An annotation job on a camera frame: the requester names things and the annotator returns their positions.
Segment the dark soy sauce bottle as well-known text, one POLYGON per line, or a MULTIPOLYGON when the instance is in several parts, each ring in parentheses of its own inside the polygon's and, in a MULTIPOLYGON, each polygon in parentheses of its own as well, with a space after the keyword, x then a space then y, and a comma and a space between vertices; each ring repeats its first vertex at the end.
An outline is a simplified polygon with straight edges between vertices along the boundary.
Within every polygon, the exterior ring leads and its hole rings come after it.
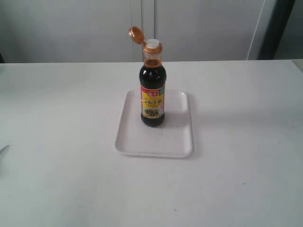
POLYGON ((161 125, 165 119, 166 70, 162 65, 162 45, 157 39, 144 37, 136 26, 129 29, 130 38, 143 46, 143 66, 139 72, 141 120, 149 127, 161 125))

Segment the white rectangular plastic tray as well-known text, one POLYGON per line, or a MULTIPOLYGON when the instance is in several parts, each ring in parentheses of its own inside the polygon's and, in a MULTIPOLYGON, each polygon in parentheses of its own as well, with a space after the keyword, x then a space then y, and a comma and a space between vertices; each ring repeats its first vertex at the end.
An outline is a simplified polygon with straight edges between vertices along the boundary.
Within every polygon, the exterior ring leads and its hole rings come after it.
POLYGON ((189 99, 180 90, 166 90, 165 119, 157 127, 141 120, 140 92, 126 93, 115 137, 120 154, 142 157, 185 158, 193 149, 189 99))

